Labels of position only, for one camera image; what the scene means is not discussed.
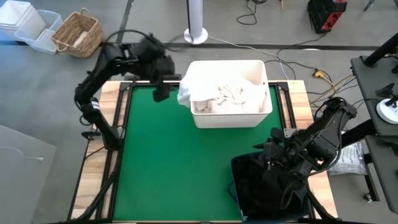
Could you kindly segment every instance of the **wicker basket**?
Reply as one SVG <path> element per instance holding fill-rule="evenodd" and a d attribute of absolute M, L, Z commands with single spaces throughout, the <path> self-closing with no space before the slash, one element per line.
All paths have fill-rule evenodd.
<path fill-rule="evenodd" d="M 67 51 L 76 57 L 88 58 L 100 45 L 102 41 L 101 24 L 97 19 L 83 15 L 83 11 L 89 12 L 82 8 L 80 13 L 70 14 L 51 37 L 59 52 Z M 87 32 L 87 35 L 81 39 L 80 36 L 84 31 Z M 78 39 L 81 39 L 79 44 L 74 45 Z"/>

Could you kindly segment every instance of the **white stand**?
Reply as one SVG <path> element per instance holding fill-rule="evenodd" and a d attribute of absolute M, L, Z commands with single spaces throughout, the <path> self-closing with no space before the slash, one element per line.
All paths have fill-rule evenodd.
<path fill-rule="evenodd" d="M 191 44 L 202 44 L 208 33 L 203 28 L 203 0 L 187 0 L 189 28 L 184 32 L 184 39 Z"/>
<path fill-rule="evenodd" d="M 398 124 L 398 107 L 386 106 L 390 99 L 382 100 L 377 104 L 376 110 L 381 119 L 390 124 Z"/>

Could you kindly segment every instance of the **wooden table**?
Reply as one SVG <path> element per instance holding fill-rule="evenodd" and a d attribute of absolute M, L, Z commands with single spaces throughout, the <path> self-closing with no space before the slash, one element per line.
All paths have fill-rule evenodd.
<path fill-rule="evenodd" d="M 296 122 L 296 126 L 299 129 L 305 129 L 310 124 L 313 123 L 312 112 L 310 109 L 310 104 L 308 102 L 307 92 L 305 90 L 305 85 L 302 80 L 295 81 L 270 81 L 270 82 L 287 82 L 289 86 L 290 99 L 292 102 L 294 118 Z M 116 100 L 119 93 L 119 86 L 121 82 L 117 81 L 109 81 L 106 82 L 101 90 L 100 96 L 100 107 L 101 111 L 104 114 L 104 117 L 108 121 L 109 124 L 113 122 Z M 282 98 L 282 106 L 284 110 L 285 122 L 287 127 L 291 127 L 290 119 L 287 109 L 287 103 L 285 97 Z M 127 102 L 127 94 L 123 95 L 122 106 L 119 114 L 119 124 L 122 125 L 124 118 L 124 111 Z M 93 151 L 101 148 L 103 146 L 102 139 L 95 139 L 89 141 L 87 145 L 86 155 L 92 153 Z M 93 154 L 90 158 L 88 158 L 84 166 L 81 170 L 81 176 L 79 184 L 76 188 L 76 197 L 73 201 L 73 206 L 71 207 L 71 218 L 79 217 L 87 208 L 87 206 L 93 201 L 95 196 L 100 190 L 101 180 L 104 171 L 104 164 L 106 160 L 106 150 L 101 150 L 96 154 Z M 116 161 L 117 152 L 113 152 L 112 163 L 111 163 L 111 171 L 114 167 L 114 163 Z M 335 207 L 335 202 L 333 200 L 333 195 L 330 189 L 329 179 L 326 172 L 323 172 L 318 175 L 311 176 L 309 178 L 309 184 L 312 192 L 319 200 L 319 202 L 326 208 L 326 210 L 337 217 L 337 211 Z M 107 192 L 104 200 L 103 213 L 102 217 L 107 216 L 108 207 L 109 207 L 109 198 L 110 198 L 110 190 Z"/>

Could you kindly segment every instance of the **white plastic bin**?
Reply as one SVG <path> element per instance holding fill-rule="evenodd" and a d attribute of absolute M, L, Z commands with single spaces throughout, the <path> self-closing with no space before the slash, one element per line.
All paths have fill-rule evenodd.
<path fill-rule="evenodd" d="M 39 52 L 55 54 L 57 46 L 52 42 L 51 36 L 62 23 L 60 14 L 47 10 L 37 10 L 18 29 L 15 36 Z"/>
<path fill-rule="evenodd" d="M 15 32 L 35 11 L 29 2 L 6 1 L 0 7 L 0 30 L 14 40 L 20 40 L 15 37 Z"/>
<path fill-rule="evenodd" d="M 260 60 L 215 60 L 192 62 L 189 73 L 226 75 L 237 73 L 255 85 L 266 85 L 266 97 L 260 113 L 245 114 L 206 114 L 198 113 L 195 102 L 191 101 L 193 120 L 198 128 L 253 128 L 272 112 L 271 95 L 264 62 Z"/>

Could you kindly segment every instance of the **red power station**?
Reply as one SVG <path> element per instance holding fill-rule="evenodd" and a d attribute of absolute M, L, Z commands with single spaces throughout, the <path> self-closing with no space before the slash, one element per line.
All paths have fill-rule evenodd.
<path fill-rule="evenodd" d="M 345 0 L 310 0 L 307 11 L 315 32 L 318 34 L 330 32 L 346 7 Z"/>

